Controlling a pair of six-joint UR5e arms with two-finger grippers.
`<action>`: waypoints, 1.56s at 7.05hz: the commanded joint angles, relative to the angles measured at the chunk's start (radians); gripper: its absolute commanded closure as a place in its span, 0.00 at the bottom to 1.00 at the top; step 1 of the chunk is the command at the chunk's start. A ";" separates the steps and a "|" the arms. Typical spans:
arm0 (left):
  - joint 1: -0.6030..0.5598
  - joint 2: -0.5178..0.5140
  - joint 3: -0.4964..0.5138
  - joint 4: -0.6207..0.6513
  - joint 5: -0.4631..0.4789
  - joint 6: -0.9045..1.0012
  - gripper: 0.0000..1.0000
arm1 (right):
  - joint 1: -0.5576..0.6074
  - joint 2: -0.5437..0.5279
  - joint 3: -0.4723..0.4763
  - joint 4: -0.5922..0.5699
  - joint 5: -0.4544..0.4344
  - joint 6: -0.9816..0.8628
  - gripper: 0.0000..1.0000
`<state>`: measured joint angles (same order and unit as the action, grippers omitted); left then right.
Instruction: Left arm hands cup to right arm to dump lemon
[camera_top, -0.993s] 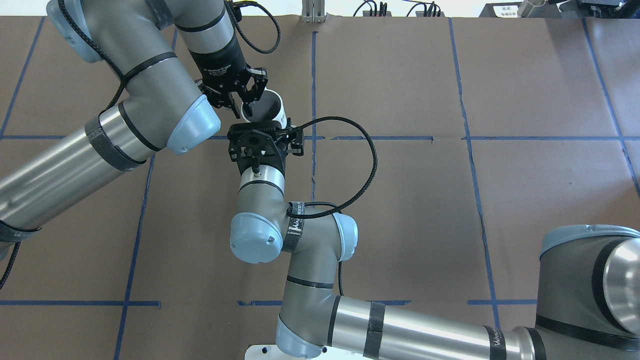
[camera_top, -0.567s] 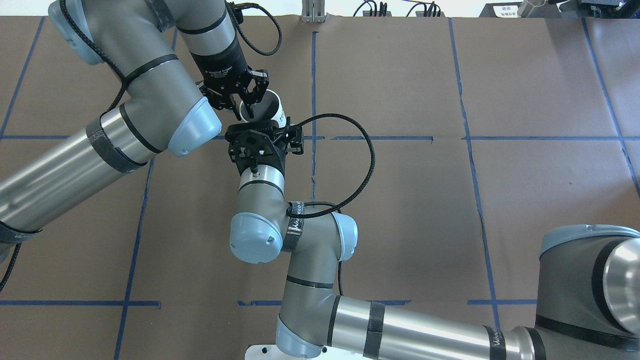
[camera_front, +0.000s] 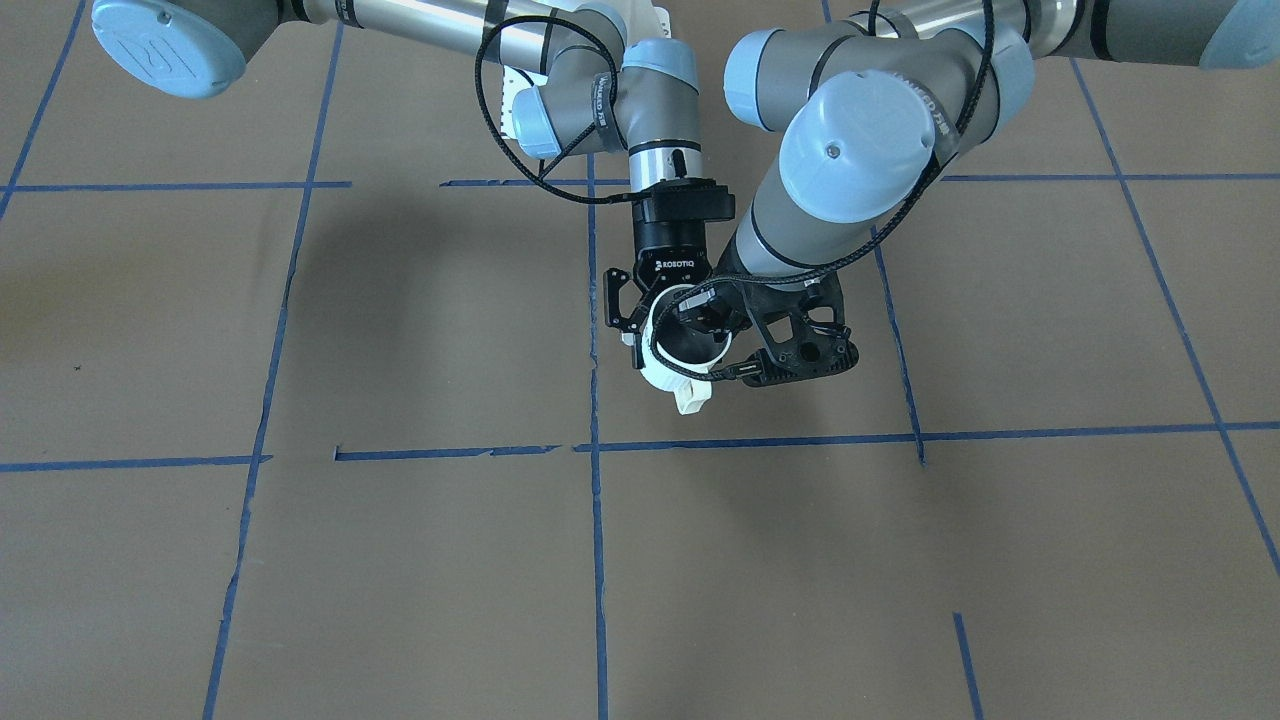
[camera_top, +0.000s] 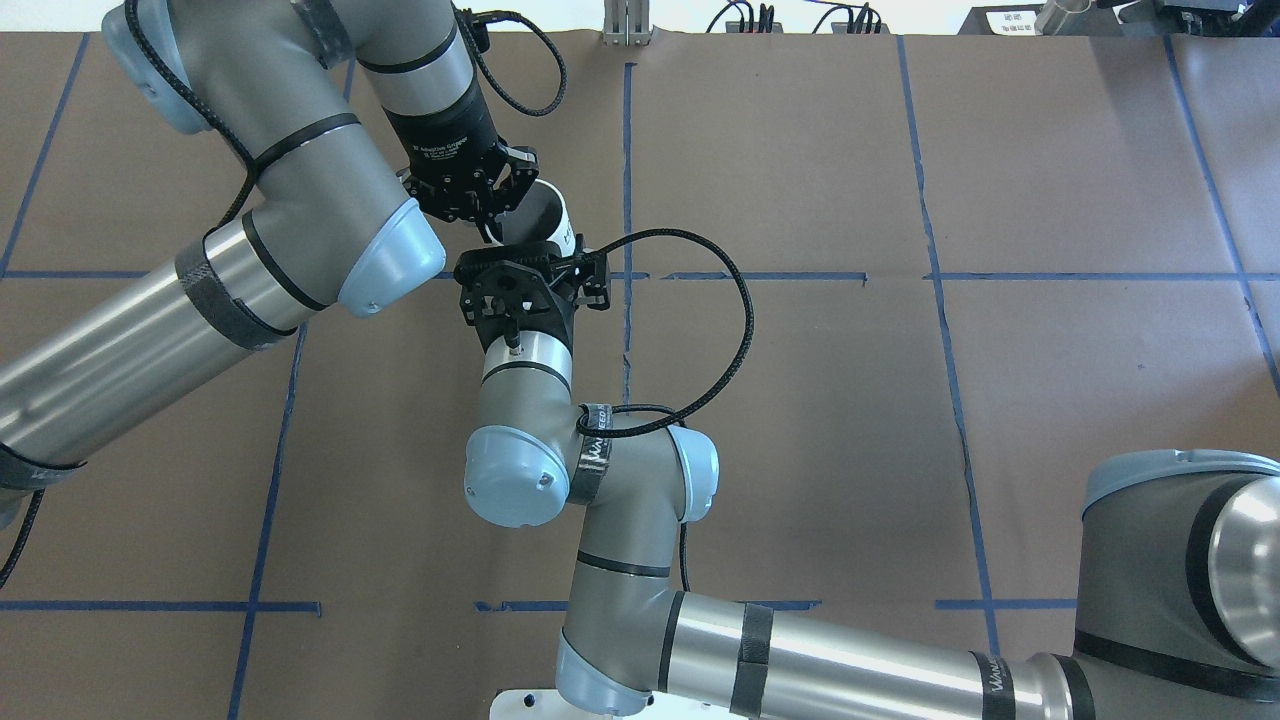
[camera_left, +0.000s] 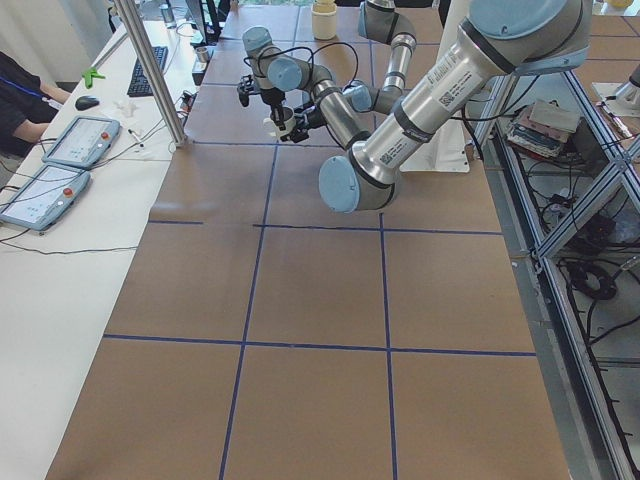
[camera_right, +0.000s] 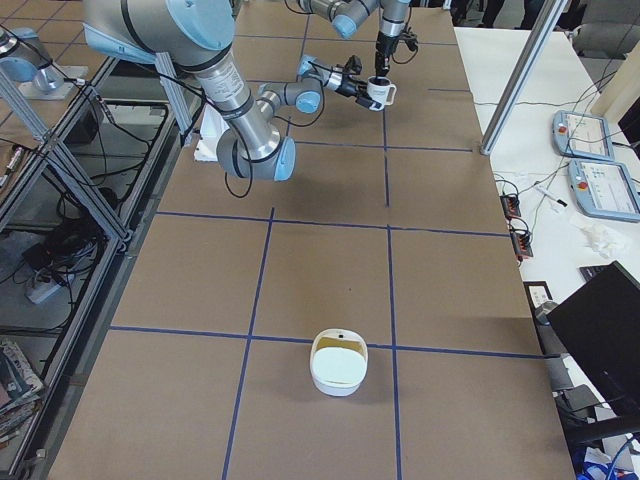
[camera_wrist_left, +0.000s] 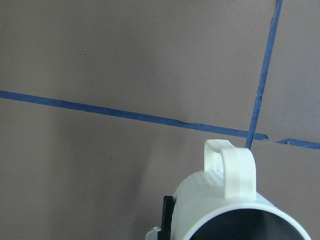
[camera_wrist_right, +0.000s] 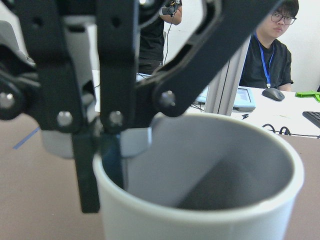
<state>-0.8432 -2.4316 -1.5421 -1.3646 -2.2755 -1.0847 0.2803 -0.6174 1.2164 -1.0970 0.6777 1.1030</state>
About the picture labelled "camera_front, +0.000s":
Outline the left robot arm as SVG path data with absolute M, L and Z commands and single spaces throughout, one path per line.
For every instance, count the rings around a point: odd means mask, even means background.
M 658 322 L 728 334 L 827 302 L 955 158 L 1027 104 L 1037 59 L 1251 69 L 1277 58 L 1275 1 L 904 1 L 742 37 L 724 99 L 782 136 L 712 277 Z

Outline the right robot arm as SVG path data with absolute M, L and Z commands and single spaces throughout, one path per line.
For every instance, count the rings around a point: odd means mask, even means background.
M 627 340 L 648 319 L 676 328 L 657 309 L 660 293 L 709 275 L 707 227 L 735 214 L 733 195 L 703 168 L 692 50 L 650 1 L 93 1 L 90 24 L 123 70 L 182 99 L 228 91 L 292 26 L 417 44 L 471 88 L 480 126 L 531 184 L 549 190 L 571 158 L 626 158 L 626 191 L 556 196 L 630 205 L 643 301 L 612 318 Z

